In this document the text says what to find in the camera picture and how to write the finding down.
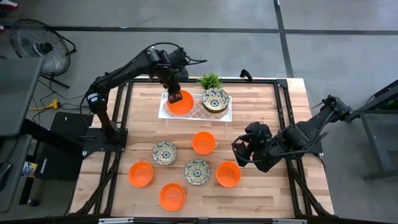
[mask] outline orange bowl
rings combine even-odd
[[[136,162],[129,170],[130,184],[135,187],[144,187],[154,178],[154,168],[145,161]]]
[[[207,131],[197,133],[192,139],[193,150],[201,155],[206,155],[213,152],[215,147],[216,139]]]
[[[176,183],[166,184],[160,191],[160,204],[167,211],[177,211],[185,203],[185,191]]]
[[[241,180],[241,170],[233,162],[222,162],[217,167],[216,179],[224,187],[235,187]]]
[[[182,100],[175,103],[170,103],[167,101],[169,110],[176,115],[187,114],[193,108],[193,96],[185,90],[181,90],[180,92],[182,95]]]

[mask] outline butcher block tabletop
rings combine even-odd
[[[295,122],[308,120],[311,112],[304,81],[288,78],[287,82]],[[183,83],[181,87],[191,94],[203,93],[197,83]],[[226,130],[223,122],[189,120],[169,120],[166,129],[164,122],[158,118],[160,95],[165,92],[162,85],[133,85],[126,123],[129,134],[120,160],[111,212],[113,217],[294,217],[285,161],[280,161],[267,173],[257,170],[254,164],[240,167],[242,178],[233,188],[223,187],[217,182],[217,166],[223,161],[236,163],[231,143],[244,134],[249,123],[259,121],[268,124],[273,134],[280,129],[273,85],[225,83],[223,89],[233,99],[233,120]],[[109,94],[109,116],[113,113],[116,92],[117,89],[113,89]],[[282,89],[280,92],[284,114],[287,114]],[[126,91],[123,92],[118,121],[121,120],[125,95]],[[92,126],[101,126],[96,116]],[[200,131],[208,131],[216,138],[217,148],[209,155],[199,155],[192,149],[192,138]],[[164,140],[172,141],[178,152],[176,160],[167,166],[158,165],[152,158],[153,147]],[[83,161],[70,212],[81,208],[98,186],[103,157],[103,152],[94,152]],[[203,159],[210,166],[210,178],[203,185],[192,185],[184,176],[184,167],[192,159]],[[333,213],[321,162],[311,154],[305,155],[302,160],[309,189],[324,208]],[[130,167],[138,161],[147,161],[154,168],[152,182],[143,188],[133,187],[127,177]],[[186,193],[185,205],[176,212],[164,210],[159,203],[161,188],[171,182],[180,184]],[[101,211],[108,198],[108,188],[104,191]],[[302,192],[299,187],[297,189],[300,208],[304,210]]]

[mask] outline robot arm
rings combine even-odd
[[[188,80],[188,71],[185,66],[189,65],[191,60],[196,63],[206,62],[206,60],[191,59],[181,47],[175,44],[171,45],[177,46],[178,49],[171,54],[153,48],[153,46],[159,44],[171,43],[158,43],[145,48],[125,66],[96,78],[86,92],[85,98],[91,112],[97,114],[101,121],[106,143],[117,144],[120,140],[119,129],[116,123],[110,121],[106,112],[108,95],[111,89],[124,85],[139,75],[148,74],[150,79],[157,77],[160,80],[163,87],[167,89],[169,101],[175,103],[182,99],[178,83]]]
[[[328,96],[322,103],[324,105],[314,117],[286,127],[273,138],[266,124],[249,124],[245,129],[246,134],[232,143],[238,164],[244,167],[252,162],[259,170],[268,172],[282,158],[300,159],[305,153],[319,153],[314,145],[326,136],[327,133],[320,134],[323,127],[327,123],[344,120],[351,111],[349,106],[334,96]]]

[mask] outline white shelf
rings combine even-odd
[[[159,118],[166,119],[187,119],[192,121],[219,121],[219,122],[232,122],[232,97],[229,96],[228,107],[221,113],[214,114],[204,109],[201,98],[202,95],[193,94],[193,108],[189,113],[184,115],[175,115],[167,106],[167,93],[162,93],[162,98],[159,106]]]

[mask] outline blue and white patterned plate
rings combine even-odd
[[[210,113],[221,113],[229,103],[229,96],[222,88],[210,88],[202,96],[203,107]]]
[[[192,159],[185,166],[185,178],[193,185],[204,184],[209,176],[209,165],[203,159]]]
[[[157,164],[169,165],[177,158],[177,147],[170,141],[161,141],[154,146],[152,156]]]

